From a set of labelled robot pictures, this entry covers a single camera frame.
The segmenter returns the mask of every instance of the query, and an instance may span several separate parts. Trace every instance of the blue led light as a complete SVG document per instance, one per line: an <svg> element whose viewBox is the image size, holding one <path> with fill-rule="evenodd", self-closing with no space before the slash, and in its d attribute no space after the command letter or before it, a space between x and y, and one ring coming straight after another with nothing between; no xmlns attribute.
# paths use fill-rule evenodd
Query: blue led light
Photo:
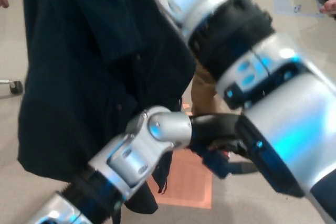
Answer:
<svg viewBox="0 0 336 224"><path fill-rule="evenodd" d="M160 138L161 136L161 130L157 126L150 126L150 132L155 138Z"/></svg>
<svg viewBox="0 0 336 224"><path fill-rule="evenodd" d="M257 142L257 147L258 147L258 148L262 148L263 145L264 145L264 144L263 144L261 141Z"/></svg>
<svg viewBox="0 0 336 224"><path fill-rule="evenodd" d="M251 84L254 81L254 78L255 78L254 74L250 74L242 81L242 85L246 86Z"/></svg>
<svg viewBox="0 0 336 224"><path fill-rule="evenodd" d="M272 63L272 61L268 57L262 57L261 62L266 68L268 68Z"/></svg>
<svg viewBox="0 0 336 224"><path fill-rule="evenodd" d="M238 71L239 71L239 72L243 72L243 71L245 71L246 69L248 69L249 66L250 66L250 62L245 61L245 62L243 62L242 64L239 65L239 67L238 67Z"/></svg>
<svg viewBox="0 0 336 224"><path fill-rule="evenodd" d="M77 219L77 217L77 215L71 215L71 217L69 218L70 222L73 223Z"/></svg>
<svg viewBox="0 0 336 224"><path fill-rule="evenodd" d="M233 96L233 93L231 90L226 92L227 97L231 98Z"/></svg>
<svg viewBox="0 0 336 224"><path fill-rule="evenodd" d="M310 149L323 133L325 120L321 114L315 116L306 116L300 123L288 125L284 130L285 134L281 136L281 141L274 144L275 151L279 156L288 162L293 156L300 155Z"/></svg>

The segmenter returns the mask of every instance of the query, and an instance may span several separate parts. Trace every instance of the dark navy coat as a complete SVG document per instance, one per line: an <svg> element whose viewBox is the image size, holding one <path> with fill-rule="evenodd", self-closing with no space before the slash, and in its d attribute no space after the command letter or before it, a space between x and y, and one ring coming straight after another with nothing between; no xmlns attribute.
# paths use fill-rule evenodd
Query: dark navy coat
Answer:
<svg viewBox="0 0 336 224"><path fill-rule="evenodd" d="M135 114L180 110L195 61L153 0L24 0L24 11L18 160L27 171L68 182ZM161 189L170 162L171 153L153 174ZM132 210L145 214L144 187Z"/></svg>

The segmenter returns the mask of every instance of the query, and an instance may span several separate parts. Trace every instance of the orange floor mat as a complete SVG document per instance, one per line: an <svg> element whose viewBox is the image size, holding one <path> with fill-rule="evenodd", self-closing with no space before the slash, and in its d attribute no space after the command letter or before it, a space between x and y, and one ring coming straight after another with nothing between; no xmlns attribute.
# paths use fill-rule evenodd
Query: orange floor mat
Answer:
<svg viewBox="0 0 336 224"><path fill-rule="evenodd" d="M151 177L149 186L159 204L211 209L212 173L189 150L175 151L164 194L158 194Z"/></svg>

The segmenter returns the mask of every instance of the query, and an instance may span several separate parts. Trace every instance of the tan pants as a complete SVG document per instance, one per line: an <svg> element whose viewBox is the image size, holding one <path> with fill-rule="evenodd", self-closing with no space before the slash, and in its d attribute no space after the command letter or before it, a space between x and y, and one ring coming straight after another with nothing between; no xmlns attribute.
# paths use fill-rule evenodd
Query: tan pants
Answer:
<svg viewBox="0 0 336 224"><path fill-rule="evenodd" d="M215 88L216 83L212 76L197 62L191 87L192 113L194 115L230 112Z"/></svg>

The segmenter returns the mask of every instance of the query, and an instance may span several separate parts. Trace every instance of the robot arm segment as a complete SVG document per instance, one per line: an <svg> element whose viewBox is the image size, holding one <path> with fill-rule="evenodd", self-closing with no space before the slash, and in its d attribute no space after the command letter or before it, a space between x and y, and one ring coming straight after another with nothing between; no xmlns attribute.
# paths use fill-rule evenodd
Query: robot arm segment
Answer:
<svg viewBox="0 0 336 224"><path fill-rule="evenodd" d="M272 187L306 196L335 223L334 84L250 0L156 1L218 94L244 108L236 133Z"/></svg>
<svg viewBox="0 0 336 224"><path fill-rule="evenodd" d="M159 106L143 111L25 224L103 224L149 178L165 152L208 146L217 138L235 139L237 119L227 114L189 118ZM227 160L221 158L217 156L217 164L225 168ZM225 174L212 163L208 166Z"/></svg>

